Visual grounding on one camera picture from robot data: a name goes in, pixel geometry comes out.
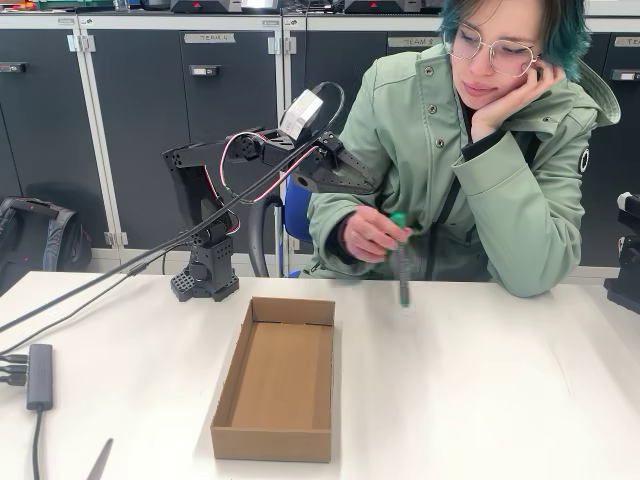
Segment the person's right hand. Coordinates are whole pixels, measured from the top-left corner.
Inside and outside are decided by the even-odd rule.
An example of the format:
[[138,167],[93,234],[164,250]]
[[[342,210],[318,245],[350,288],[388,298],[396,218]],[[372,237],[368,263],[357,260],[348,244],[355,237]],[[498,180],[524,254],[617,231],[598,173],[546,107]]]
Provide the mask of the person's right hand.
[[355,259],[367,263],[383,262],[389,251],[404,243],[411,230],[395,224],[369,206],[358,206],[343,222],[339,238]]

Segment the person's left hand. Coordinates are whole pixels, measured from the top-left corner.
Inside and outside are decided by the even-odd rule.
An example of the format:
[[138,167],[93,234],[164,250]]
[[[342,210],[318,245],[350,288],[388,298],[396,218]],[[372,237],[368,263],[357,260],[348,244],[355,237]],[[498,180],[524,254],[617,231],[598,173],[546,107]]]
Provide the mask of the person's left hand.
[[531,67],[524,75],[524,80],[517,83],[510,91],[501,94],[486,105],[474,107],[471,140],[479,142],[497,132],[508,117],[564,79],[565,71],[560,66],[542,62],[540,69]]

